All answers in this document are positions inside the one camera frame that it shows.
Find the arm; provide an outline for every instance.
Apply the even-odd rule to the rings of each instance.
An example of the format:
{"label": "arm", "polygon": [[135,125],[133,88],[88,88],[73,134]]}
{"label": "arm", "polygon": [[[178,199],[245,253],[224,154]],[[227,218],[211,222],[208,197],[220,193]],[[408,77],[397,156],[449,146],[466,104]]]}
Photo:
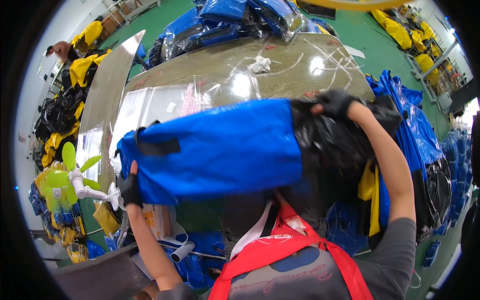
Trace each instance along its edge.
{"label": "arm", "polygon": [[388,223],[400,218],[416,221],[412,176],[402,151],[372,112],[361,103],[352,102],[347,116],[365,131],[377,157],[390,197]]}
{"label": "arm", "polygon": [[133,161],[128,178],[124,180],[120,176],[117,183],[126,203],[133,235],[147,270],[155,278],[160,291],[171,290],[177,283],[183,283],[183,281],[145,221],[141,208],[142,201],[136,186],[137,171],[137,162]]}
{"label": "arm", "polygon": [[348,118],[367,134],[390,196],[388,222],[403,217],[416,221],[413,182],[407,160],[372,112],[344,90],[329,90],[317,96],[317,99],[322,104],[313,106],[312,114],[325,114],[334,119]]}

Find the white tube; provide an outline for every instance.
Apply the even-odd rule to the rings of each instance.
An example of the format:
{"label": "white tube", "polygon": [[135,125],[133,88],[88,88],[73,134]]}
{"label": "white tube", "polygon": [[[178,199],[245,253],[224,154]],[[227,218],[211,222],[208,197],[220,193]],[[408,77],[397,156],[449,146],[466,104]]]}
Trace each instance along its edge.
{"label": "white tube", "polygon": [[192,241],[188,241],[185,245],[182,245],[180,248],[176,249],[170,257],[173,262],[179,263],[194,248],[195,244]]}

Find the yellow fabric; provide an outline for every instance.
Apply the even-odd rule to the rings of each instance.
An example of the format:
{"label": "yellow fabric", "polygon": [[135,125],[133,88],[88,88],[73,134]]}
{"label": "yellow fabric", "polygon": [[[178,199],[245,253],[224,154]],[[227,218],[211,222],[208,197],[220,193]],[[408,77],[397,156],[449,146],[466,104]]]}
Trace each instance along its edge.
{"label": "yellow fabric", "polygon": [[394,40],[402,47],[403,50],[410,49],[412,47],[410,35],[402,25],[392,19],[389,19],[388,15],[381,10],[373,10],[372,15],[375,20],[377,20],[378,24],[380,24],[380,26],[383,27],[383,29],[385,29],[387,33],[394,38]]}
{"label": "yellow fabric", "polygon": [[70,66],[70,80],[72,81],[72,86],[75,86],[77,83],[80,87],[86,87],[87,83],[85,81],[85,75],[87,74],[88,68],[92,62],[97,58],[98,54],[87,56],[83,59],[77,59],[72,62]]}
{"label": "yellow fabric", "polygon": [[48,166],[53,160],[52,154],[43,154],[42,156],[42,166],[45,168]]}
{"label": "yellow fabric", "polygon": [[423,32],[420,30],[412,30],[412,41],[417,50],[422,53],[423,51],[427,50],[427,47],[422,43]]}
{"label": "yellow fabric", "polygon": [[422,41],[423,40],[426,40],[426,39],[429,39],[429,38],[433,38],[434,40],[437,40],[437,37],[435,36],[435,34],[433,33],[433,30],[432,28],[430,27],[430,25],[428,25],[425,21],[423,21],[422,23],[420,23],[420,27],[423,29],[423,36],[421,37]]}
{"label": "yellow fabric", "polygon": [[440,48],[438,48],[436,45],[431,45],[431,49],[432,49],[432,54],[435,57],[439,57],[442,54],[442,52],[440,51]]}
{"label": "yellow fabric", "polygon": [[105,58],[105,56],[107,56],[110,52],[112,52],[111,49],[108,49],[106,54],[102,55],[102,56],[99,56],[97,57],[96,59],[94,59],[94,63],[96,63],[98,66],[100,65],[100,63],[102,62],[102,60]]}
{"label": "yellow fabric", "polygon": [[50,146],[50,147],[53,147],[54,149],[58,149],[58,147],[60,146],[60,143],[61,141],[66,138],[67,136],[71,135],[71,134],[78,134],[78,129],[80,128],[80,122],[77,121],[75,122],[75,124],[72,126],[72,129],[70,129],[67,133],[59,133],[59,132],[54,132],[51,134],[50,138],[48,139],[47,143],[45,144],[45,151],[47,150],[47,144]]}
{"label": "yellow fabric", "polygon": [[378,166],[375,166],[375,188],[372,195],[372,206],[370,211],[370,232],[368,236],[371,237],[380,232],[380,223],[378,222],[380,213],[380,177],[378,173]]}
{"label": "yellow fabric", "polygon": [[77,110],[73,114],[73,116],[78,120],[80,118],[80,115],[82,114],[82,111],[85,107],[85,104],[83,102],[80,102],[80,104],[77,107]]}
{"label": "yellow fabric", "polygon": [[[433,66],[433,60],[427,54],[418,55],[415,60],[420,65],[422,72],[427,72]],[[438,83],[438,69],[435,68],[430,74],[428,74],[427,79],[431,85],[436,85]]]}
{"label": "yellow fabric", "polygon": [[370,171],[371,164],[371,161],[367,162],[359,183],[357,196],[364,201],[372,198],[373,189],[375,187],[375,174]]}
{"label": "yellow fabric", "polygon": [[370,206],[370,230],[368,236],[371,237],[380,232],[379,213],[380,213],[380,178],[378,166],[375,166],[375,173],[370,171],[371,162],[367,162],[360,179],[357,196],[363,201],[372,200]]}
{"label": "yellow fabric", "polygon": [[85,29],[79,34],[76,35],[71,44],[75,47],[78,41],[85,36],[85,43],[87,46],[93,44],[96,39],[100,36],[103,30],[102,22],[100,21],[93,21],[91,22]]}
{"label": "yellow fabric", "polygon": [[328,35],[330,34],[325,28],[321,27],[319,24],[315,24],[315,25],[317,25],[318,29],[320,29],[322,33],[326,33]]}
{"label": "yellow fabric", "polygon": [[113,234],[120,228],[120,224],[117,222],[112,212],[108,209],[106,202],[103,202],[97,208],[97,210],[93,214],[93,217],[100,224],[107,236],[110,233]]}

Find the table surface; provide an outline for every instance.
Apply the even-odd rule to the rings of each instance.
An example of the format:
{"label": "table surface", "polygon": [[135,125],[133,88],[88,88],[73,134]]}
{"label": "table surface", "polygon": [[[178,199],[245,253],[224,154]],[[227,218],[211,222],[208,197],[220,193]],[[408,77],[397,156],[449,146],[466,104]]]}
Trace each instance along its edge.
{"label": "table surface", "polygon": [[[104,122],[102,173],[98,175],[104,192],[115,180],[113,169],[108,164],[110,127],[114,128],[120,99],[130,91],[196,82],[201,83],[199,86],[203,89],[215,88],[213,106],[257,98],[296,98],[333,87],[345,88],[364,100],[374,98],[353,58],[338,39],[327,34],[296,34],[288,43],[277,37],[264,41],[247,37],[206,47],[133,77],[123,89],[123,94],[119,94],[118,85],[126,79],[128,72],[124,69],[131,64],[133,54],[123,51],[122,58],[120,54],[112,54],[114,52],[98,68],[92,83],[93,93],[91,90],[88,94],[80,127],[80,132],[83,132]],[[248,70],[248,65],[254,63],[254,58],[259,55],[272,61],[271,72],[254,74]],[[116,63],[105,63],[108,58]]]}

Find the pile of bags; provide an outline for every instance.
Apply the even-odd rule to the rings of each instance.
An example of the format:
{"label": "pile of bags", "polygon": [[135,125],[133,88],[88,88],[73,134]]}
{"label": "pile of bags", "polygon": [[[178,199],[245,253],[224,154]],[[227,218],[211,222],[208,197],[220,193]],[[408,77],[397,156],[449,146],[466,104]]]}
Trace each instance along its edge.
{"label": "pile of bags", "polygon": [[468,200],[468,189],[472,184],[472,141],[467,131],[452,129],[442,142],[442,150],[445,153],[450,168],[452,182],[452,202],[450,213],[444,221],[443,227],[455,227]]}
{"label": "pile of bags", "polygon": [[41,171],[57,160],[66,142],[75,144],[80,119],[96,70],[111,50],[89,50],[87,56],[76,59],[61,71],[62,88],[45,105],[38,107],[40,117],[35,123],[35,137],[44,144],[33,153],[33,160]]}
{"label": "pile of bags", "polygon": [[309,20],[288,0],[193,1],[196,7],[165,27],[145,61],[152,68],[178,55],[245,36],[281,36],[296,32],[336,35],[328,23]]}

